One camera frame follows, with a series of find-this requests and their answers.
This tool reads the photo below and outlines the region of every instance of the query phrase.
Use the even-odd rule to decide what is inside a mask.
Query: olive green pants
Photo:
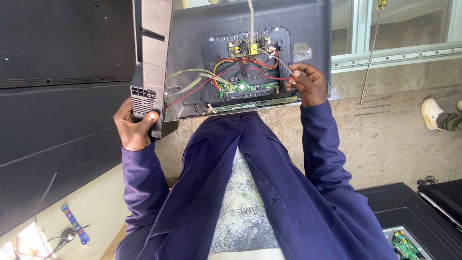
[[[462,130],[462,114],[441,113],[436,119],[438,127],[447,131]]]

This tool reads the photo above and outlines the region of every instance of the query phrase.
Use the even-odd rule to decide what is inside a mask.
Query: tile floor
[[[440,181],[462,178],[462,132],[429,131],[420,104],[433,97],[445,111],[462,100],[462,59],[373,69],[365,101],[359,105],[365,70],[332,75],[331,106],[346,155],[345,169],[359,189],[416,182],[428,175]],[[297,105],[259,111],[303,170],[302,127]],[[180,174],[182,153],[204,117],[180,122],[177,131],[156,144],[170,184]]]

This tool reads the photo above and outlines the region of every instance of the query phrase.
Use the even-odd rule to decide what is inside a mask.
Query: white t-shirt
[[[208,260],[285,260],[239,147]]]

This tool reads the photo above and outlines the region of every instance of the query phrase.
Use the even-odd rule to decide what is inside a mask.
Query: sneaker
[[[443,129],[439,128],[436,124],[436,119],[438,118],[439,114],[443,113],[444,111],[438,106],[434,99],[425,99],[420,108],[420,112],[422,113],[427,129],[443,131]]]

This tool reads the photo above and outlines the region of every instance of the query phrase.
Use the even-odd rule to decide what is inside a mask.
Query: metal shaft
[[[381,14],[382,14],[382,10],[380,9],[380,10],[378,11],[378,19],[377,19],[376,33],[374,34],[374,41],[372,42],[371,56],[369,57],[369,63],[367,64],[366,78],[364,79],[364,86],[363,86],[363,93],[361,94],[361,100],[360,100],[360,102],[359,102],[360,105],[363,103],[364,90],[366,89],[367,76],[369,75],[369,68],[371,67],[372,53],[374,52],[375,41],[376,41],[376,39],[377,39],[378,25],[379,25],[379,23],[380,23],[380,15],[381,15]]]

